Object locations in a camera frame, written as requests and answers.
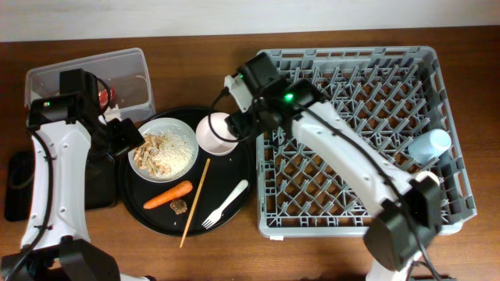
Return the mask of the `white tissue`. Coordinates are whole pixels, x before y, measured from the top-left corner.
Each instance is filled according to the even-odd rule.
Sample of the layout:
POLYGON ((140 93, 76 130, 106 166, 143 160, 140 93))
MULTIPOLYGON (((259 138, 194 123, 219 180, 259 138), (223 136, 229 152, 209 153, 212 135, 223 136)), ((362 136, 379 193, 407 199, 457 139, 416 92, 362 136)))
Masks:
POLYGON ((118 119, 119 121, 121 121, 122 118, 121 118, 120 108, 118 106, 114 108, 107 108, 106 111, 104 112, 104 119, 106 122, 111 121, 113 119, 118 119))

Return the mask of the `white saucer plate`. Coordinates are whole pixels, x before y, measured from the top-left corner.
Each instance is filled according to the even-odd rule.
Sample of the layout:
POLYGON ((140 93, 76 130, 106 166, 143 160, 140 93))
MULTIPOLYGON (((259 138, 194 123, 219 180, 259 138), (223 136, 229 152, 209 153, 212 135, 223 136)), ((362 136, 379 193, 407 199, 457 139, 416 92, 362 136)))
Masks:
POLYGON ((225 122, 228 116, 224 112, 215 112, 210 116, 205 116, 197 125, 198 145, 211 155, 228 155, 238 145, 235 142, 236 137, 230 133, 225 122))

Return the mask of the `blue plastic cup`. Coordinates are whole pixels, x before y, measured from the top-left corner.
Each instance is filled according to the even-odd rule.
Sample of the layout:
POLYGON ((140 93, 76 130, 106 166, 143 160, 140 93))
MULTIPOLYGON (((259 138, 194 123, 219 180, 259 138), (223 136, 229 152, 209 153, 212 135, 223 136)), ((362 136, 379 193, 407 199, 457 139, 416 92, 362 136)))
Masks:
POLYGON ((442 129, 433 129, 416 137, 408 146, 408 153, 419 164, 440 157, 452 145, 449 134, 442 129))

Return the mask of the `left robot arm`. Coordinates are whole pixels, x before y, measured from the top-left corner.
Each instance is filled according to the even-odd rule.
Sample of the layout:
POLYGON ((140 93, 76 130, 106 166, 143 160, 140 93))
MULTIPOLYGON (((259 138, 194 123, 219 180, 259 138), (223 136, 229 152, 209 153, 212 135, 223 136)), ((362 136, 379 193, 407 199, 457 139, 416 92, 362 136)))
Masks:
POLYGON ((21 251, 2 257, 5 280, 129 280, 116 260, 91 244, 84 210, 91 137, 112 155, 143 144, 129 119, 102 123, 97 98, 82 93, 33 101, 27 131, 34 145, 30 216, 21 251))

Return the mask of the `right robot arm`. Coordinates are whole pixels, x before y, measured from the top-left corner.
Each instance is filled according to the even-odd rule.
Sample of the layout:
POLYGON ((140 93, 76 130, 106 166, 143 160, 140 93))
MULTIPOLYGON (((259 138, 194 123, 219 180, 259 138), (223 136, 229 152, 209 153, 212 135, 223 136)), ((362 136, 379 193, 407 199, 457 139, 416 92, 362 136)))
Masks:
POLYGON ((373 218, 363 236, 373 257, 368 280, 407 280, 415 265, 430 264, 426 249, 442 229, 441 188, 433 173, 413 175, 391 164, 307 80, 250 86, 226 76, 223 93, 239 108, 226 119, 235 137, 282 128, 354 190, 373 218))

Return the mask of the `small white cup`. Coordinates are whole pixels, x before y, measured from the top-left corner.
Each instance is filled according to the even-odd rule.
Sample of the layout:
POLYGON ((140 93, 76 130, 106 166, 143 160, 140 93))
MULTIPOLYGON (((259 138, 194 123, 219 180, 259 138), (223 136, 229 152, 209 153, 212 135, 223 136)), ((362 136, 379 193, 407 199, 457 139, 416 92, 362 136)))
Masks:
POLYGON ((418 182, 422 182, 423 180, 429 178, 429 179, 433 180, 437 185, 440 184, 440 180, 439 180, 438 176, 430 171, 420 171, 418 173, 415 173, 413 175, 413 178, 418 182))

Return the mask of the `red snack wrapper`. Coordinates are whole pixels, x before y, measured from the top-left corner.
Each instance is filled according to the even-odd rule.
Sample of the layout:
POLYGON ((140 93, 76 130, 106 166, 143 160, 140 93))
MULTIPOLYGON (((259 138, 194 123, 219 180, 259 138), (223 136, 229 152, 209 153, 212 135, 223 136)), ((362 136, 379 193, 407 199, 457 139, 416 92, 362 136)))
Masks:
POLYGON ((110 88, 111 94, 108 94, 106 89, 98 92, 100 108, 104 108, 106 105, 109 105, 113 102, 116 96, 116 91, 113 87, 110 88))

